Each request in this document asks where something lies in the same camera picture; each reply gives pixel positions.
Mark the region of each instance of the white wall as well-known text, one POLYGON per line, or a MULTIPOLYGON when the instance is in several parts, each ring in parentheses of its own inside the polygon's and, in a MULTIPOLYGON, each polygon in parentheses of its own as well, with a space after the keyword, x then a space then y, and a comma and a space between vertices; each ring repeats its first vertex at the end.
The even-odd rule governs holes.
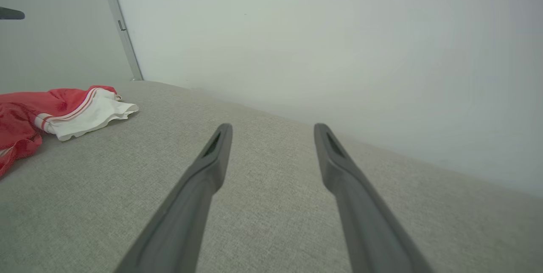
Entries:
POLYGON ((543 195, 541 0, 120 0, 143 76, 543 195))
POLYGON ((0 0, 0 6, 26 15, 0 21, 0 93, 132 79, 107 0, 0 0))

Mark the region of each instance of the gray fabric surface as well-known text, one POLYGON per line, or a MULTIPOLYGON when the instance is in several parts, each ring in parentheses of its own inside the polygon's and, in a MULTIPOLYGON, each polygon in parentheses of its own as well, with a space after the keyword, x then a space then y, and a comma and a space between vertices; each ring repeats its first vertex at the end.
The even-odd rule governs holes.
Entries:
MULTIPOLYGON (((114 87, 140 112, 47 136, 0 181, 0 272, 112 272, 222 122, 232 150, 198 271, 350 271, 312 126, 160 83, 114 87)), ((541 271, 541 199, 337 135, 436 271, 541 271)))

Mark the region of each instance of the red and white cloth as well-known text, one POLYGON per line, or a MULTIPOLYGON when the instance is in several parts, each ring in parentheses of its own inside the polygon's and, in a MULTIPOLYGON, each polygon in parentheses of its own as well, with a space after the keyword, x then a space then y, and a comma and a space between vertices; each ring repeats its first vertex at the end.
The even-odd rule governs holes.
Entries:
POLYGON ((137 105, 119 100, 115 89, 105 86, 0 95, 0 176, 16 159, 35 153, 40 132, 64 141, 138 111, 137 105))

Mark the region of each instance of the red garment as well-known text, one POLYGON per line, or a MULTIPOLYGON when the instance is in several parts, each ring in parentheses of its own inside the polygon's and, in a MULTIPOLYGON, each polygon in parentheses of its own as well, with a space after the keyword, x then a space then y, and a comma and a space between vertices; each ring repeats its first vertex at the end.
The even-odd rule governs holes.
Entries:
POLYGON ((91 91, 97 88, 117 93, 112 87, 92 86, 88 90, 0 95, 0 176, 16 159, 35 153, 41 145, 40 132, 47 118, 77 115, 90 104, 91 91))

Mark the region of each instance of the wall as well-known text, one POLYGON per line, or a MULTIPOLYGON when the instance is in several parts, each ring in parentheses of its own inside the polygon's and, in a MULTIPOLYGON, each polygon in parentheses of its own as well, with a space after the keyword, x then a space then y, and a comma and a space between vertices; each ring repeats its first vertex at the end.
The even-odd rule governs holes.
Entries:
POLYGON ((543 195, 541 0, 120 0, 145 79, 543 195))
POLYGON ((0 21, 0 93, 132 79, 107 0, 0 0, 0 6, 26 15, 0 21))

